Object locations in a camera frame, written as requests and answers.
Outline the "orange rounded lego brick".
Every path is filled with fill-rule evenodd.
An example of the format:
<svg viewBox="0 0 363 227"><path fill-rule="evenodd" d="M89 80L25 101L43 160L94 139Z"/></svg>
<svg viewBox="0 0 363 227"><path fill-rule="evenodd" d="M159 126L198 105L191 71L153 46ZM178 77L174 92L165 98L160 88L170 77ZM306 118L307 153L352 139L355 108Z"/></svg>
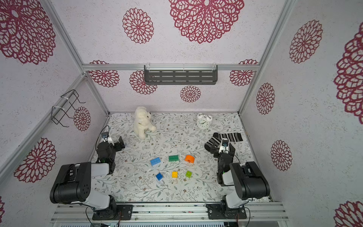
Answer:
<svg viewBox="0 0 363 227"><path fill-rule="evenodd" d="M195 157L192 155L186 155L185 159L186 162L193 164L195 162Z"/></svg>

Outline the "light blue long lego brick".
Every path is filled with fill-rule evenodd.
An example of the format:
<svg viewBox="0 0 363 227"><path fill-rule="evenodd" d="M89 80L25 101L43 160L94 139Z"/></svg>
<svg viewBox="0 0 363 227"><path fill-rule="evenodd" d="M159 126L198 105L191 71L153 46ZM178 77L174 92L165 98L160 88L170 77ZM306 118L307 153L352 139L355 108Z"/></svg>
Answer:
<svg viewBox="0 0 363 227"><path fill-rule="evenodd" d="M159 157L158 158L155 158L155 159L152 159L150 161L150 163L151 163L152 166L158 165L158 164L161 163L161 159Z"/></svg>

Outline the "lime green small lego brick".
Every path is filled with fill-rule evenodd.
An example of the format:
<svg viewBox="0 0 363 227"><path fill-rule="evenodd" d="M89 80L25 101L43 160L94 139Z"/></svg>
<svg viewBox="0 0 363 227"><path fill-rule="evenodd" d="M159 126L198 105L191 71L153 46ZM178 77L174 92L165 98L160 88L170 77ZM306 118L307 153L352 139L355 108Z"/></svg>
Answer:
<svg viewBox="0 0 363 227"><path fill-rule="evenodd" d="M191 176L192 176L192 172L191 172L191 171L187 171L187 172L186 172L186 177L187 177L187 178L191 178Z"/></svg>

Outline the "dark blue small lego brick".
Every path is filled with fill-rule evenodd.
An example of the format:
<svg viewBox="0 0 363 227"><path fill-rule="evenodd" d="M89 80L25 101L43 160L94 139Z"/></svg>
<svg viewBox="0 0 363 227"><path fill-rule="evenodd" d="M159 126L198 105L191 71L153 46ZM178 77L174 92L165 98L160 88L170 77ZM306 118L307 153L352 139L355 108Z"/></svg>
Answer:
<svg viewBox="0 0 363 227"><path fill-rule="evenodd" d="M156 175L156 178L157 178L157 180L158 180L158 181L160 181L160 180L162 180L162 179L163 179L163 175L162 175L161 173L158 173L158 174Z"/></svg>

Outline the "yellow small lego brick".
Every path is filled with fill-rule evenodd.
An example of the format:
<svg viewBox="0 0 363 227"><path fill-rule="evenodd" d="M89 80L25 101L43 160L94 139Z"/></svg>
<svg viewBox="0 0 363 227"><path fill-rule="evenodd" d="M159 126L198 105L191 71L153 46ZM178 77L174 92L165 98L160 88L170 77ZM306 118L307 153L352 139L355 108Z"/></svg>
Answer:
<svg viewBox="0 0 363 227"><path fill-rule="evenodd" d="M177 178L178 177L178 172L174 171L172 172L172 178Z"/></svg>

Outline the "green long lego brick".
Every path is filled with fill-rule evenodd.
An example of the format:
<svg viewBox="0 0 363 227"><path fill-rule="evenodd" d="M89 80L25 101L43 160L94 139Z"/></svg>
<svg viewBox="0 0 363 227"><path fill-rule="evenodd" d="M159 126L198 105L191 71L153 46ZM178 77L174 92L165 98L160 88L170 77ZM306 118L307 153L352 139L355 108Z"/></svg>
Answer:
<svg viewBox="0 0 363 227"><path fill-rule="evenodd" d="M169 162L176 162L179 161L179 156L178 155L171 155L168 157Z"/></svg>

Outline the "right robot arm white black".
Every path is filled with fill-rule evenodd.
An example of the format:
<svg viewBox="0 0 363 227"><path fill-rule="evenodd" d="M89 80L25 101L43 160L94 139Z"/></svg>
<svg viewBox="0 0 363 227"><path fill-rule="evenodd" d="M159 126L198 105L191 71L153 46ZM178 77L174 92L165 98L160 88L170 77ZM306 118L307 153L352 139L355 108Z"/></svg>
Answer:
<svg viewBox="0 0 363 227"><path fill-rule="evenodd" d="M245 205L255 199L270 195L269 184L254 161L245 164L233 162L231 146L211 148L217 158L217 182L233 186L234 190L223 196L219 204L207 205L209 219L246 219Z"/></svg>

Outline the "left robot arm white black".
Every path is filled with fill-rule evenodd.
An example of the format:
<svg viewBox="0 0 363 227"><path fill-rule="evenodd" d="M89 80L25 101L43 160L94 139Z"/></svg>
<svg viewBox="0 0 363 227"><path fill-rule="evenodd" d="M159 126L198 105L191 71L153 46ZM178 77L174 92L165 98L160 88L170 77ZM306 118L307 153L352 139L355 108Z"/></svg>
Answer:
<svg viewBox="0 0 363 227"><path fill-rule="evenodd" d="M115 198L95 191L91 179L96 176L113 174L116 164L115 156L125 148L122 137L115 143L105 140L98 144L95 163L83 162L61 166L53 187L50 201L54 204L78 204L92 208L92 220L122 219L121 209Z"/></svg>

